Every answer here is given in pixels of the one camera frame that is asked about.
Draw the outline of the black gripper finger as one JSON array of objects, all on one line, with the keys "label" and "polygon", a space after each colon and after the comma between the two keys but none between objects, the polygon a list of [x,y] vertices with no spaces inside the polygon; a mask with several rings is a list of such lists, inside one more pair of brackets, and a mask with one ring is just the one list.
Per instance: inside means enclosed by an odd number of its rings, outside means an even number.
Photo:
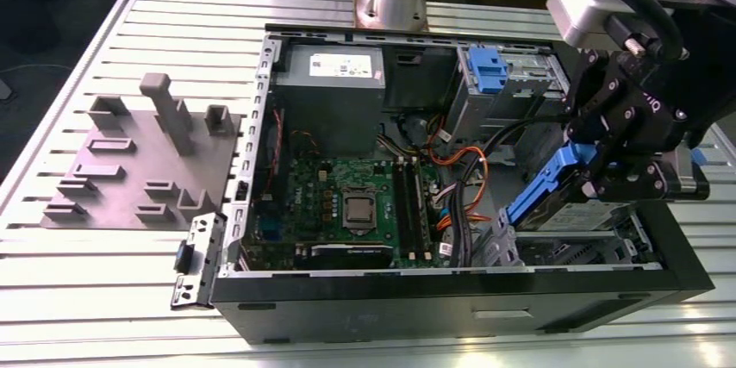
[{"label": "black gripper finger", "polygon": [[573,70],[565,106],[569,120],[564,140],[597,146],[597,155],[633,158],[640,155],[634,135],[640,126],[632,81],[621,64],[637,59],[629,52],[585,49]]},{"label": "black gripper finger", "polygon": [[661,159],[634,164],[613,163],[593,176],[597,199],[610,203],[633,203],[665,199],[670,190],[672,166]]}]

